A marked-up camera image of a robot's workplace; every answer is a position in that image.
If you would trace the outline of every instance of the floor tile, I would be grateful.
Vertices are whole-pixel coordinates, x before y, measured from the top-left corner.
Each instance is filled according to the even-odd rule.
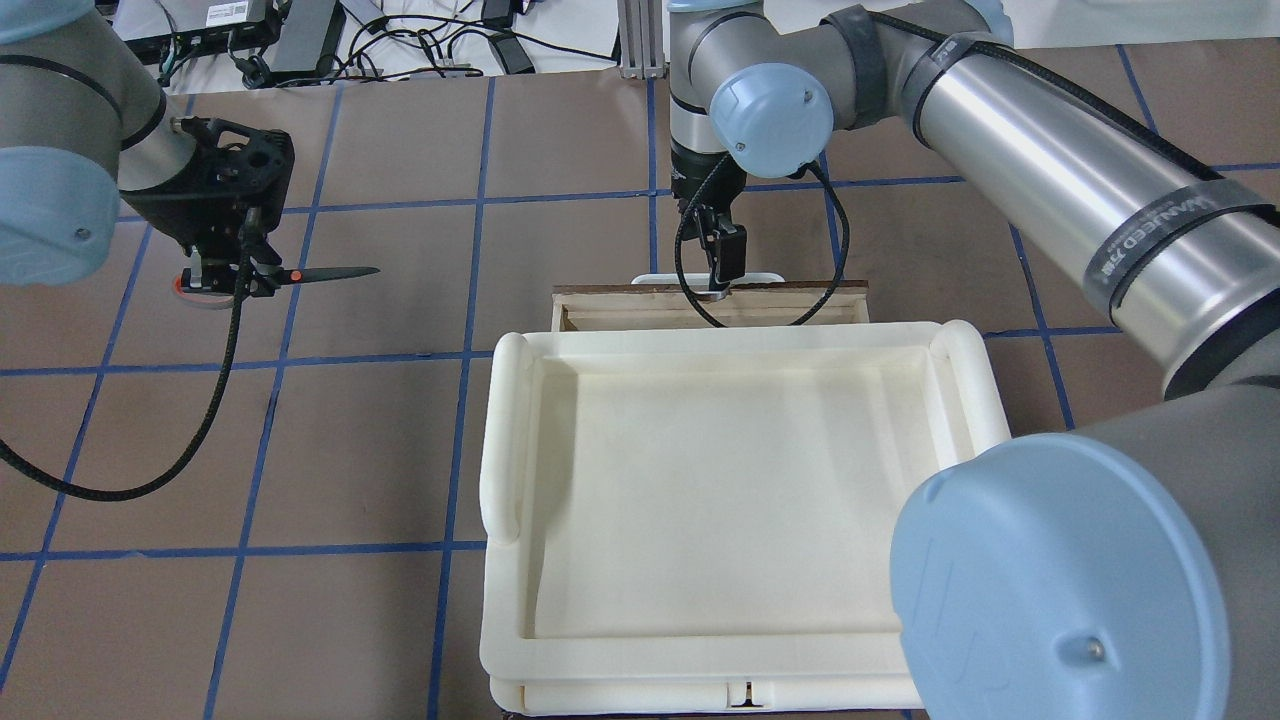
[[[498,78],[485,195],[649,187],[645,94],[617,70]]]
[[[1034,328],[1009,225],[968,183],[846,188],[845,275],[870,283],[877,322],[969,320],[983,332]]]
[[[462,464],[458,468],[458,505],[453,516],[453,539],[485,539],[480,519],[480,455],[484,450],[484,428],[489,410],[489,380],[493,360],[471,361],[467,389],[466,429],[462,436]]]
[[[0,717],[200,717],[230,559],[50,562]]]
[[[297,266],[306,228],[305,215],[285,215],[270,236],[271,247],[280,254],[287,268]],[[152,233],[111,364],[221,363],[230,311],[192,307],[174,293],[173,281],[187,264],[187,256],[177,242]],[[293,290],[285,288],[275,297],[250,297],[244,301],[236,343],[237,361],[275,360],[279,356],[292,293]]]
[[[64,286],[0,286],[0,368],[97,365],[146,225],[119,223],[106,263]]]
[[[1149,407],[1164,397],[1164,372],[1128,337],[1056,337],[1053,351],[1078,427]]]
[[[1018,53],[1093,92],[1139,123],[1143,122],[1142,105],[1138,105],[1138,95],[1133,91],[1115,46],[1044,47]]]
[[[748,272],[778,273],[788,281],[831,279],[836,261],[820,190],[744,192],[733,201],[733,222],[746,227]],[[664,273],[676,272],[673,255],[678,225],[676,202],[659,197],[658,268]],[[707,272],[707,254],[698,241],[684,243],[684,264],[686,273]],[[849,272],[845,277],[861,279]]]
[[[837,131],[827,145],[827,164],[836,181],[955,176],[942,155],[920,145],[900,118]]]
[[[1236,170],[1224,176],[1244,183],[1272,202],[1280,202],[1280,169],[1276,170]]]
[[[61,478],[92,391],[92,375],[0,378],[0,437],[37,468]],[[33,409],[40,409],[35,416]],[[40,550],[56,497],[0,464],[0,552]]]
[[[123,489],[168,470],[200,427],[216,375],[109,375],[84,436],[76,482]],[[204,446],[164,488],[128,502],[68,498],[54,550],[234,547],[274,379],[274,370],[232,373]]]
[[[649,272],[644,197],[485,208],[475,350],[508,332],[544,332],[557,284],[618,284]]]
[[[426,717],[438,553],[244,561],[214,717]]]
[[[1044,323],[1051,328],[1105,328],[1111,320],[1084,299],[1080,279],[1064,273],[1048,259],[1036,238],[1023,233],[1027,265],[1036,278],[1036,295],[1041,300]]]
[[[987,355],[1014,437],[1066,429],[1041,338],[988,340]]]
[[[257,129],[283,129],[293,138],[296,155],[285,206],[305,208],[315,195],[333,118],[335,87],[215,92],[196,99],[193,113],[223,118]]]
[[[480,616],[484,600],[484,552],[454,552],[449,566],[449,605],[440,671],[442,719],[502,717],[480,665]]]
[[[1126,47],[1161,135],[1204,163],[1280,160],[1274,37]]]
[[[287,370],[252,543],[444,539],[458,375],[456,361]]]
[[[27,594],[32,562],[0,562],[0,642],[8,647],[13,624],[18,621],[22,598]]]
[[[320,214],[307,266],[381,272],[300,288],[289,355],[462,350],[474,237],[472,208]]]
[[[489,81],[348,86],[324,205],[476,196]]]

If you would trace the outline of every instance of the black electronic device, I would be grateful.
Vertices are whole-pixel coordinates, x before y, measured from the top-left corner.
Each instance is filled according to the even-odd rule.
[[[508,76],[532,74],[538,70],[534,61],[529,59],[529,53],[520,44],[520,38],[509,32],[498,32],[489,37],[493,51],[498,56],[498,64]]]
[[[480,22],[490,29],[511,29],[516,24],[516,13],[529,13],[532,0],[484,0]]]
[[[293,3],[275,45],[271,77],[280,81],[329,74],[346,19],[338,0]]]
[[[236,50],[271,45],[280,37],[280,14],[271,0],[120,0],[111,27],[151,64],[164,59],[175,36],[191,55],[223,53],[228,40]]]

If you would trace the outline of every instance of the silver metal arm segment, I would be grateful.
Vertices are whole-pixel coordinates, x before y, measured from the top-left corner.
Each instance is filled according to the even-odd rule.
[[[851,8],[778,35],[760,3],[672,0],[675,172],[728,152],[777,177],[832,129],[900,115],[1166,372],[1171,402],[1015,439],[908,501],[893,602],[931,712],[1268,716],[1280,705],[1277,215],[993,45],[993,4]]]

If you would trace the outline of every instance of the wooden board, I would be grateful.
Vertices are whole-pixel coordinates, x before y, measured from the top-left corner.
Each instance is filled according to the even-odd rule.
[[[703,306],[728,327],[786,325],[826,292],[827,282],[741,284]],[[678,284],[559,286],[552,332],[639,331],[708,327]],[[845,281],[806,324],[867,323],[867,283]]]

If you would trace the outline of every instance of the blue grid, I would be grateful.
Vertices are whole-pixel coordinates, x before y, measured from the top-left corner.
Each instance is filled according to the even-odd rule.
[[[1116,46],[1116,51],[1120,55],[1121,63],[1125,68],[1125,73],[1129,78],[1130,86],[1138,100],[1138,105],[1142,109],[1144,120],[1148,127],[1156,127],[1155,118],[1151,114],[1149,106],[1147,105],[1146,97],[1143,96],[1142,88],[1138,83],[1138,78],[1133,70],[1129,61],[1128,53],[1123,46]],[[237,363],[234,365],[236,370],[252,370],[252,369],[274,369],[275,379],[271,389],[270,401],[268,404],[268,410],[262,420],[262,433],[257,448],[257,457],[255,461],[253,477],[251,483],[251,491],[248,500],[246,502],[244,521],[242,525],[239,543],[236,547],[212,547],[212,548],[157,548],[157,550],[95,550],[95,551],[54,551],[51,550],[51,543],[54,533],[58,527],[58,520],[61,514],[61,507],[64,503],[64,497],[59,496],[54,503],[54,509],[50,514],[50,520],[46,527],[44,539],[40,551],[33,552],[6,552],[0,553],[0,562],[33,562],[33,569],[31,579],[28,582],[26,593],[22,600],[19,614],[17,621],[14,623],[13,632],[10,634],[3,664],[0,664],[0,689],[4,688],[4,683],[8,679],[9,671],[13,665],[14,656],[19,646],[19,638],[22,635],[23,626],[26,624],[32,600],[35,597],[37,585],[40,583],[40,577],[42,569],[49,561],[65,561],[65,560],[120,560],[128,557],[146,557],[146,559],[182,559],[182,557],[228,557],[234,559],[236,565],[232,575],[230,587],[228,589],[227,607],[223,616],[221,632],[219,635],[218,650],[215,653],[214,667],[210,676],[209,691],[206,696],[205,705],[205,717],[210,719],[214,714],[214,707],[216,703],[218,687],[221,674],[223,662],[225,661],[227,644],[230,638],[230,632],[233,626],[236,603],[239,591],[239,582],[242,578],[244,559],[247,557],[280,557],[280,556],[308,556],[308,555],[370,555],[370,553],[421,553],[421,552],[439,552],[440,553],[440,577],[438,588],[438,605],[435,616],[435,637],[431,652],[431,669],[429,678],[429,696],[428,696],[428,720],[435,720],[439,716],[439,688],[440,676],[443,673],[444,664],[444,639],[445,639],[445,626],[447,626],[447,614],[448,614],[448,591],[449,591],[449,574],[452,565],[453,552],[475,552],[483,551],[485,548],[484,541],[456,541],[453,539],[456,511],[457,511],[457,497],[458,497],[458,483],[461,473],[462,461],[462,443],[463,443],[463,429],[466,419],[466,405],[467,393],[470,384],[470,365],[474,359],[492,357],[493,352],[475,351],[472,348],[474,340],[474,325],[476,314],[476,295],[479,288],[479,273],[480,273],[480,255],[481,255],[481,236],[484,227],[484,208],[485,205],[495,204],[517,204],[517,202],[557,202],[557,201],[572,201],[572,200],[603,200],[603,199],[620,199],[620,197],[646,197],[649,205],[649,265],[650,272],[657,272],[658,269],[658,199],[669,196],[671,191],[658,187],[657,177],[657,120],[655,120],[655,91],[654,82],[648,81],[646,86],[646,104],[648,104],[648,163],[649,163],[649,183],[645,190],[636,191],[620,191],[620,192],[588,192],[588,193],[564,193],[564,195],[535,195],[535,196],[511,196],[511,197],[486,197],[485,195],[485,182],[489,161],[489,141],[492,133],[492,119],[493,119],[493,100],[494,100],[494,81],[490,78],[488,87],[488,95],[485,101],[485,126],[484,126],[484,140],[481,147],[481,160],[480,160],[480,176],[476,188],[475,199],[462,199],[462,200],[434,200],[434,201],[415,201],[415,202],[383,202],[383,204],[358,204],[358,205],[321,205],[320,195],[324,187],[325,172],[328,169],[329,154],[333,146],[333,137],[337,128],[337,120],[342,106],[342,90],[334,95],[329,132],[325,140],[324,155],[321,158],[319,177],[316,181],[316,188],[312,196],[310,206],[306,208],[291,208],[287,209],[287,214],[306,214],[307,227],[303,238],[302,252],[300,258],[300,266],[306,265],[307,255],[310,251],[311,236],[315,228],[316,217],[325,213],[343,213],[343,211],[358,211],[358,210],[380,210],[380,209],[394,209],[394,208],[433,208],[433,206],[474,206],[475,208],[475,231],[472,237],[472,258],[471,258],[471,279],[468,287],[467,299],[467,316],[466,316],[466,334],[463,350],[461,352],[439,352],[439,354],[413,354],[413,355],[367,355],[367,356],[333,356],[333,357],[289,357],[288,347],[293,331],[293,322],[297,311],[297,305],[301,297],[302,288],[296,288],[293,296],[289,301],[289,310],[285,320],[284,334],[282,337],[280,352],[276,360],[268,361],[250,361],[250,363]],[[195,97],[188,100],[187,113],[191,111],[191,104]],[[822,165],[827,169],[826,154],[820,158]],[[1231,172],[1231,170],[1280,170],[1280,163],[1240,163],[1240,164],[1228,164],[1219,165],[1215,169],[1219,172]],[[965,182],[964,178],[957,176],[936,176],[936,177],[906,177],[906,178],[878,178],[878,179],[864,179],[864,181],[833,181],[832,184],[837,188],[856,188],[856,187],[888,187],[888,186],[920,186],[920,184],[941,184],[941,183],[956,183]],[[791,183],[776,183],[776,184],[755,184],[746,188],[748,192],[773,192],[773,191],[796,191],[796,190],[820,190],[820,184],[817,182],[791,182]],[[120,218],[122,223],[138,223],[142,222],[138,217],[124,217]],[[838,229],[836,227],[835,211],[831,202],[827,202],[827,224],[831,236],[832,254],[833,258],[838,256]],[[74,477],[76,465],[79,459],[79,452],[83,446],[84,436],[92,419],[93,409],[97,402],[99,393],[102,387],[102,382],[108,375],[113,374],[133,374],[133,373],[212,373],[218,370],[216,364],[172,364],[172,365],[113,365],[111,356],[115,348],[116,340],[119,338],[120,328],[125,313],[129,306],[129,300],[133,293],[133,288],[137,281],[138,272],[142,265],[143,256],[150,245],[151,228],[148,227],[140,242],[134,261],[131,269],[128,283],[122,295],[119,307],[115,315],[115,320],[109,336],[106,348],[102,354],[102,361],[96,366],[74,366],[74,368],[23,368],[23,369],[0,369],[0,378],[4,377],[45,377],[45,375],[93,375],[95,383],[93,389],[90,395],[84,415],[82,418],[81,425],[76,434],[76,441],[72,446],[70,457],[67,462],[64,477],[72,479]],[[1021,263],[1024,277],[1027,281],[1028,295],[1032,301],[1033,313],[1036,316],[1036,328],[1025,329],[1012,329],[1004,332],[986,333],[984,337],[988,340],[1000,338],[1039,338],[1044,346],[1046,359],[1050,365],[1055,391],[1061,406],[1064,423],[1070,428],[1074,427],[1074,418],[1071,415],[1070,400],[1068,396],[1068,388],[1062,380],[1061,369],[1057,363],[1057,357],[1053,348],[1053,340],[1060,337],[1075,337],[1075,336],[1096,336],[1096,334],[1116,334],[1120,331],[1112,327],[1085,327],[1085,328],[1052,328],[1048,327],[1043,307],[1041,304],[1039,293],[1036,287],[1036,278],[1030,264],[1027,260],[1025,247],[1019,231],[1010,225],[1010,236],[1012,238],[1014,250]],[[257,491],[261,483],[262,468],[266,459],[266,451],[269,447],[271,428],[275,416],[276,401],[279,393],[283,388],[285,370],[292,366],[311,366],[311,365],[334,365],[334,364],[357,364],[357,363],[413,363],[413,361],[438,361],[438,360],[451,360],[458,361],[461,365],[460,379],[458,379],[458,401],[457,411],[454,419],[454,442],[453,442],[453,457],[449,473],[449,496],[448,496],[448,509],[445,514],[445,530],[444,539],[442,542],[428,542],[428,543],[364,543],[364,544],[317,544],[317,546],[259,546],[253,547],[248,543],[253,511],[257,501]],[[910,711],[902,711],[904,717],[911,717]]]

